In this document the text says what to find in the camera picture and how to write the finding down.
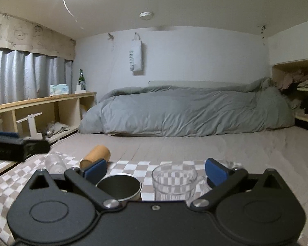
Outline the cream cup with leather sleeve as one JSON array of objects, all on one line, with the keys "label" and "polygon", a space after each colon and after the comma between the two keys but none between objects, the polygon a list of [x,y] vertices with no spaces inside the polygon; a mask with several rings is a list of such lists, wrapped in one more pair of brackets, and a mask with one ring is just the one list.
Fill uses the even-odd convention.
[{"label": "cream cup with leather sleeve", "polygon": [[97,187],[119,202],[141,200],[142,183],[130,174],[107,176],[97,184]]}]

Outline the wooden cylinder cup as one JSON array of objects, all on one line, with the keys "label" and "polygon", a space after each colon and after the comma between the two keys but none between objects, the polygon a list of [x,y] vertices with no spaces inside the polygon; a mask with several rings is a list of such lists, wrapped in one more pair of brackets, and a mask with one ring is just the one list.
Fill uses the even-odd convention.
[{"label": "wooden cylinder cup", "polygon": [[106,162],[110,160],[110,150],[104,145],[95,146],[79,163],[79,167],[84,169],[92,163],[104,159]]}]

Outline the tall clear plastic cup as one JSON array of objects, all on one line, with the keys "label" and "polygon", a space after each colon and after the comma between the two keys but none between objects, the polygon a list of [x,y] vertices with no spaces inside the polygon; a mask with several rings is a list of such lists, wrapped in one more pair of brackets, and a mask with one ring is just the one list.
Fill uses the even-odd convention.
[{"label": "tall clear plastic cup", "polygon": [[155,200],[189,200],[195,194],[198,173],[194,165],[163,164],[151,174]]}]

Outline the cream metal tumbler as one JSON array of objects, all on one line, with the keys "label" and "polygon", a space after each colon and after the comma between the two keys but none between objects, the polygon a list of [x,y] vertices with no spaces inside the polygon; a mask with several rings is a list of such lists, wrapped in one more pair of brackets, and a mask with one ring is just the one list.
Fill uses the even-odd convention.
[{"label": "cream metal tumbler", "polygon": [[226,181],[230,175],[232,175],[233,169],[239,165],[230,161],[217,161],[213,158],[208,158],[205,161],[205,174],[206,181],[210,188],[215,188],[224,181]]}]

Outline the wooden stand in shelf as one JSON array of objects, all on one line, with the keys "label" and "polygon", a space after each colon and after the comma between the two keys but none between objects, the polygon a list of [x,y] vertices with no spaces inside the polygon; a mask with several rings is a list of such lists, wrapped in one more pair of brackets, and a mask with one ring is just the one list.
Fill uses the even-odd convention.
[{"label": "wooden stand in shelf", "polygon": [[26,136],[27,139],[38,139],[43,140],[43,135],[41,132],[37,131],[37,126],[35,123],[35,118],[38,116],[41,116],[42,112],[35,113],[35,114],[29,114],[27,117],[19,119],[16,121],[16,125],[18,127],[18,131],[20,133],[23,132],[22,123],[27,121],[28,123],[28,129],[29,129],[29,136]]}]

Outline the ribbed clear glass lying down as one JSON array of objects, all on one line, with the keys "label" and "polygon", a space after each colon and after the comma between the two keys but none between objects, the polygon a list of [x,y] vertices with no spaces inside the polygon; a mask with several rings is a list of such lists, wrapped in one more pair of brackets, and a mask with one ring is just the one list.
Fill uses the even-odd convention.
[{"label": "ribbed clear glass lying down", "polygon": [[63,161],[63,155],[59,152],[46,154],[44,164],[49,174],[62,174],[67,169]]}]

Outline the crumpled cloth in shelf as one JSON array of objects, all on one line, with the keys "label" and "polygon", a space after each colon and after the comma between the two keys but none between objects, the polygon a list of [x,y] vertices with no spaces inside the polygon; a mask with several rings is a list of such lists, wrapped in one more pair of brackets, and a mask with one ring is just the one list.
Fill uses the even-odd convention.
[{"label": "crumpled cloth in shelf", "polygon": [[46,135],[47,137],[52,137],[68,130],[70,130],[70,126],[60,122],[52,122],[47,124]]}]

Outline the wooden shelf unit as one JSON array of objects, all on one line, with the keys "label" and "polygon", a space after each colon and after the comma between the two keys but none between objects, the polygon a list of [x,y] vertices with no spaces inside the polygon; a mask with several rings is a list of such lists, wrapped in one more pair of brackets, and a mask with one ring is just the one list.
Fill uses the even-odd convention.
[{"label": "wooden shelf unit", "polygon": [[[22,100],[18,102],[0,105],[0,132],[18,133],[21,137],[29,136],[27,121],[22,123],[23,132],[18,131],[16,121],[27,117],[29,114],[42,112],[41,116],[35,118],[37,131],[41,132],[43,138],[50,144],[76,132],[78,130],[82,110],[87,111],[95,105],[95,92],[83,94],[60,95],[45,98]],[[70,126],[70,130],[47,137],[47,124],[60,122]]]}]

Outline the tissue box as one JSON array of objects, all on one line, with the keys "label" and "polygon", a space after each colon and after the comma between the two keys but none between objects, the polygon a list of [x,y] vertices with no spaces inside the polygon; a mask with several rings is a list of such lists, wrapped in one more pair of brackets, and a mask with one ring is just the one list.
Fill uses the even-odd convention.
[{"label": "tissue box", "polygon": [[67,84],[50,85],[50,96],[60,96],[69,94],[69,86]]}]

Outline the small white box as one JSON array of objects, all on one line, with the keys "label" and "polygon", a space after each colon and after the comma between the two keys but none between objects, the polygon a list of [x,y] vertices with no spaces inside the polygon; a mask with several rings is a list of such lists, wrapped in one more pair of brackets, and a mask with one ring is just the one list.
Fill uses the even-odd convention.
[{"label": "small white box", "polygon": [[76,90],[74,94],[83,94],[86,93],[86,90]]}]

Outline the grey duvet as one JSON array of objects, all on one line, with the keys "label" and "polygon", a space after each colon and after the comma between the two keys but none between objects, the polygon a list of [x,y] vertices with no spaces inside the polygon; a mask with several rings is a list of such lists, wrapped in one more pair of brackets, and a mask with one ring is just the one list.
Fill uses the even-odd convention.
[{"label": "grey duvet", "polygon": [[82,118],[81,134],[205,137],[288,128],[287,100],[270,78],[246,85],[191,88],[161,85],[114,89]]}]

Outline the green glass bottle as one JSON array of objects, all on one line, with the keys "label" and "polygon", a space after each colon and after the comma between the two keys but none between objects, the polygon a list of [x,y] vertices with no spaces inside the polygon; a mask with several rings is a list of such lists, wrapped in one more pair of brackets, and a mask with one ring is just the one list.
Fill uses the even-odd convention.
[{"label": "green glass bottle", "polygon": [[84,73],[82,69],[79,70],[78,84],[80,85],[80,89],[82,91],[86,89],[85,78],[84,78]]}]

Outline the beige patterned valance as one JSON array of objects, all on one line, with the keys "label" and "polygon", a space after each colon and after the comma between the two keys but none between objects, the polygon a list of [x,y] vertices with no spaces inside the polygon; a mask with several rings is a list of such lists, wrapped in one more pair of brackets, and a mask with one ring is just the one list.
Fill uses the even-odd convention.
[{"label": "beige patterned valance", "polygon": [[75,40],[40,24],[0,13],[0,48],[75,58]]}]

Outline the smoke detector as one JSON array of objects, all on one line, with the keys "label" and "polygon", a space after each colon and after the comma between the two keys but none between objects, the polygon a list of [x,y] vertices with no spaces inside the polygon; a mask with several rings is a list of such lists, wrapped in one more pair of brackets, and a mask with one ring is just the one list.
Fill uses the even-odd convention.
[{"label": "smoke detector", "polygon": [[153,17],[154,17],[154,13],[153,12],[142,12],[139,15],[139,18],[141,20],[144,20],[144,21],[151,20]]}]

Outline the wall closet shelf with clothes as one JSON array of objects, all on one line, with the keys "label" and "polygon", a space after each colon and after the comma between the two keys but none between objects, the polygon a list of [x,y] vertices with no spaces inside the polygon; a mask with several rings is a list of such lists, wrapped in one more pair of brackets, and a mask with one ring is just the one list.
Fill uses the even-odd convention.
[{"label": "wall closet shelf with clothes", "polygon": [[271,76],[290,101],[295,125],[308,130],[308,59],[274,64]]}]

